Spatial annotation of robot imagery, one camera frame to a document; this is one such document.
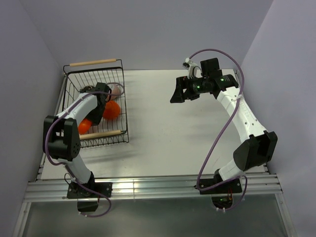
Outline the plain orange bowl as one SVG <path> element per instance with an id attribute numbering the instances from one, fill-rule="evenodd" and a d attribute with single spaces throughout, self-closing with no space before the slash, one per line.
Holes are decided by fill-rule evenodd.
<path id="1" fill-rule="evenodd" d="M 84 118 L 78 125 L 79 135 L 83 135 L 87 133 L 91 126 L 92 126 L 92 121 Z"/>
<path id="2" fill-rule="evenodd" d="M 103 112 L 103 118 L 107 120 L 114 120 L 120 114 L 120 106 L 115 101 L 108 101 L 105 105 L 105 110 Z"/>

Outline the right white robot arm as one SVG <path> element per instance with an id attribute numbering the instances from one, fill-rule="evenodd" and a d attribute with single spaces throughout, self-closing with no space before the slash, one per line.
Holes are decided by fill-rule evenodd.
<path id="1" fill-rule="evenodd" d="M 228 122 L 233 123 L 239 134 L 241 144 L 233 152 L 232 160 L 214 175 L 214 188 L 223 193 L 231 186 L 231 180 L 272 159 L 277 135 L 258 121 L 240 93 L 241 85 L 233 75 L 222 73 L 217 58 L 201 61 L 200 65 L 186 58 L 183 66 L 188 74 L 176 78 L 170 102 L 193 101 L 209 93 L 226 110 L 230 116 Z"/>

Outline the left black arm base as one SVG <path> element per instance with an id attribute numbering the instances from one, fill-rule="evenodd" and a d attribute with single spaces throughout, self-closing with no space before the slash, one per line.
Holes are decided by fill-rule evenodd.
<path id="1" fill-rule="evenodd" d="M 66 198 L 77 200 L 79 212 L 92 213 L 97 210 L 101 195 L 111 197 L 112 187 L 112 182 L 95 183 L 91 192 L 72 182 L 68 187 Z"/>

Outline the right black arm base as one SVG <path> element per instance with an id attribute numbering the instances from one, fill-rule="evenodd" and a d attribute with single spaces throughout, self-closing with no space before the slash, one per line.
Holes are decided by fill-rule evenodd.
<path id="1" fill-rule="evenodd" d="M 228 209 L 233 207 L 233 194 L 241 193 L 242 187 L 239 179 L 234 179 L 211 190 L 199 191 L 200 195 L 215 195 L 214 197 L 211 197 L 212 204 L 219 209 Z"/>

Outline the black floral patterned bowl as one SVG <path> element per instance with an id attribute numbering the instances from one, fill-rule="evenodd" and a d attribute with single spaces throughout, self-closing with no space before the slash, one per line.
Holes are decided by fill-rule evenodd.
<path id="1" fill-rule="evenodd" d="M 88 86 L 85 86 L 84 88 L 82 88 L 79 92 L 80 93 L 90 93 L 93 91 L 93 89 L 94 89 L 94 86 L 88 85 Z"/>

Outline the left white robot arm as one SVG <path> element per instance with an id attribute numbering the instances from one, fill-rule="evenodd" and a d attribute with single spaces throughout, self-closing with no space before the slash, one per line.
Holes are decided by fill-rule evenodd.
<path id="1" fill-rule="evenodd" d="M 95 87 L 85 88 L 80 92 L 66 110 L 44 119 L 43 152 L 52 165 L 65 167 L 72 179 L 71 189 L 84 197 L 95 194 L 96 184 L 92 171 L 86 167 L 79 154 L 78 124 L 84 118 L 98 124 L 111 92 L 107 84 L 99 82 Z"/>

